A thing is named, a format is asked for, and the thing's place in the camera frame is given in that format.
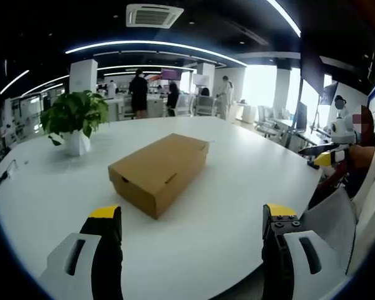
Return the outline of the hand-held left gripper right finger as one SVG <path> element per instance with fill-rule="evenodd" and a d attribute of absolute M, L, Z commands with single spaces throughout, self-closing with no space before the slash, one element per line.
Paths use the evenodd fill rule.
<path fill-rule="evenodd" d="M 263 299 L 322 299 L 344 281 L 336 252 L 285 206 L 263 206 Z"/>

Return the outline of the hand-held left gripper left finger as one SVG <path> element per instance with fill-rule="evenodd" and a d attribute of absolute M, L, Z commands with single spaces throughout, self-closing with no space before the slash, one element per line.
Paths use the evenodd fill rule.
<path fill-rule="evenodd" d="M 51 299 L 122 299 L 121 207 L 94 210 L 47 257 L 39 284 Z"/>

